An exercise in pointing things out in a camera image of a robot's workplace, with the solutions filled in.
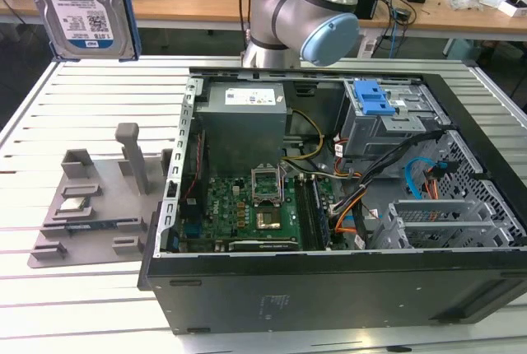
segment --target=blue drive bay latch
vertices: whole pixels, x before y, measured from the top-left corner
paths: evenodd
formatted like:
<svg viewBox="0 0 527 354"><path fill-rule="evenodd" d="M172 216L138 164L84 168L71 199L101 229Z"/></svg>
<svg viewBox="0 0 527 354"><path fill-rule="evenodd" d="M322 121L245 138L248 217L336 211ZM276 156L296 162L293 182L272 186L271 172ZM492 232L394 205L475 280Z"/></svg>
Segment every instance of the blue drive bay latch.
<svg viewBox="0 0 527 354"><path fill-rule="evenodd" d="M386 92L383 91L377 81L360 80L355 81L355 95L362 104L364 115L394 115L395 108L386 99Z"/></svg>

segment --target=robotic arm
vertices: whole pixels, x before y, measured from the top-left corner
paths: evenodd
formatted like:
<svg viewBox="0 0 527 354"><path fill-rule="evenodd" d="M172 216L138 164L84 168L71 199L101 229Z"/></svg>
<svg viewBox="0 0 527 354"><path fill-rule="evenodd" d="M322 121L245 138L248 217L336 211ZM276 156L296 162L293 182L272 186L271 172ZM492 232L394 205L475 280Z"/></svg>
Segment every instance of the robotic arm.
<svg viewBox="0 0 527 354"><path fill-rule="evenodd" d="M357 0L253 0L246 68L296 68L300 58L328 66L359 34Z"/></svg>

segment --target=power supply label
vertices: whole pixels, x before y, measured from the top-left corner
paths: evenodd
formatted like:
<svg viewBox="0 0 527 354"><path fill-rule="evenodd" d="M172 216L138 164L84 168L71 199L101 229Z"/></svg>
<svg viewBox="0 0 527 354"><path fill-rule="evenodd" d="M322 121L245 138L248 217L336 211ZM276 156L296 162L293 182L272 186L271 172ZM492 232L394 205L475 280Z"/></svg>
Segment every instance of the power supply label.
<svg viewBox="0 0 527 354"><path fill-rule="evenodd" d="M51 0L66 39L78 48L109 48L114 42L108 12L97 0Z"/></svg>
<svg viewBox="0 0 527 354"><path fill-rule="evenodd" d="M276 105L274 89L229 88L225 92L226 105Z"/></svg>

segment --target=light blue joint cap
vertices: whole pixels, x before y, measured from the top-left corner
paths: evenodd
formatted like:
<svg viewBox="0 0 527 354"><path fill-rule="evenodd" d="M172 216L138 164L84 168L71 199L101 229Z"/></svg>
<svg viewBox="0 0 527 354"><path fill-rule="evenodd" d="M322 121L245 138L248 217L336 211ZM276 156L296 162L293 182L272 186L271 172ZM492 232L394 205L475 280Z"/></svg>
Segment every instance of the light blue joint cap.
<svg viewBox="0 0 527 354"><path fill-rule="evenodd" d="M301 57L315 66L329 66L352 50L359 36L353 14L334 16L315 29L302 45Z"/></svg>

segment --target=gray 3d-printed holder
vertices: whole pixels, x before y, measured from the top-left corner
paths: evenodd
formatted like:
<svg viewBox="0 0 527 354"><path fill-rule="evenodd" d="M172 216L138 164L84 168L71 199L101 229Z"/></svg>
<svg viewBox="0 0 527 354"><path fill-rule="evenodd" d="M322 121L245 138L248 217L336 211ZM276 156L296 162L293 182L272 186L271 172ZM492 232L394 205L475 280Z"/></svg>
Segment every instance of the gray 3d-printed holder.
<svg viewBox="0 0 527 354"><path fill-rule="evenodd" d="M69 150L64 175L44 219L31 268L138 261L163 199L170 151L144 158L136 123L120 123L124 160L93 161Z"/></svg>

